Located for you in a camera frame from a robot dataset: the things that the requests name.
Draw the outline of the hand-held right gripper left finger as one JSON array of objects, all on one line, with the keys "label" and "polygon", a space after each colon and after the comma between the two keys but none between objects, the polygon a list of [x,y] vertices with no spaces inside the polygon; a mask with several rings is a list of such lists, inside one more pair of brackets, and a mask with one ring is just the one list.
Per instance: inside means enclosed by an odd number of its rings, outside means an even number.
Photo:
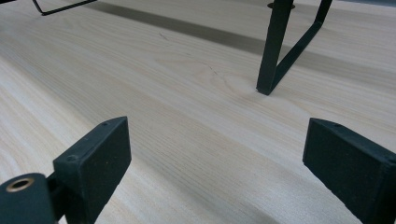
[{"label": "hand-held right gripper left finger", "polygon": [[94,224],[132,160],[128,119],[100,123],[53,161],[69,224]]}]

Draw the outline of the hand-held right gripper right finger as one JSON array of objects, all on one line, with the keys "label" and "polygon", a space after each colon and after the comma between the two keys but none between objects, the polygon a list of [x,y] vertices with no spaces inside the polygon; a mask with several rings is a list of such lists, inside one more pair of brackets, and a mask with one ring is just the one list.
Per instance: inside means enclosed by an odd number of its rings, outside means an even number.
[{"label": "hand-held right gripper right finger", "polygon": [[304,165],[363,224],[396,222],[396,153],[325,119],[310,119]]}]

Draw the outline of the black stand leg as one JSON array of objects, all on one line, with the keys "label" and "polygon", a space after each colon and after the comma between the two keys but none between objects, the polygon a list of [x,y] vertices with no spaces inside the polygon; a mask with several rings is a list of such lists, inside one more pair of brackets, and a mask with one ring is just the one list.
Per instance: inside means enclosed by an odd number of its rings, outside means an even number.
[{"label": "black stand leg", "polygon": [[274,7],[272,8],[261,67],[256,84],[256,90],[264,95],[270,95],[272,93],[308,44],[316,36],[332,5],[332,0],[320,0],[318,12],[312,25],[290,49],[286,56],[279,61],[278,59],[293,2],[294,0],[274,0]]}]

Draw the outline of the round table grommet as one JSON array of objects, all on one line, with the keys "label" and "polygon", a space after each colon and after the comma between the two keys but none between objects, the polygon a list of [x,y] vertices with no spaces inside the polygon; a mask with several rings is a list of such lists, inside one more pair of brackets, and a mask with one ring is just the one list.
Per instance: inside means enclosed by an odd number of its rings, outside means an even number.
[{"label": "round table grommet", "polygon": [[269,3],[267,6],[268,6],[269,8],[273,8],[273,7],[274,7],[274,2],[273,2],[273,3]]}]

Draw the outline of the thin black metal frame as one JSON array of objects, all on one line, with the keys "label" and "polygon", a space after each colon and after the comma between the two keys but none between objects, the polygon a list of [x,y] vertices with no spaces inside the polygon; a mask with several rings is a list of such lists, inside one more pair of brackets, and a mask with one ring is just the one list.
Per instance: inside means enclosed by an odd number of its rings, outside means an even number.
[{"label": "thin black metal frame", "polygon": [[71,8],[84,6],[84,5],[86,5],[86,4],[93,3],[93,2],[96,2],[96,1],[98,1],[98,0],[83,0],[83,1],[78,2],[78,3],[75,3],[75,4],[71,4],[71,5],[64,6],[64,7],[58,7],[58,8],[55,8],[55,9],[52,9],[52,10],[47,10],[47,11],[44,11],[44,10],[41,8],[41,6],[40,6],[39,3],[37,2],[37,0],[32,0],[32,1],[33,1],[34,5],[35,5],[35,8],[37,9],[37,11],[38,11],[42,16],[48,16],[48,15],[55,14],[55,13],[58,13],[58,12],[62,12],[62,11],[65,11],[65,10],[68,10],[68,9],[71,9]]}]

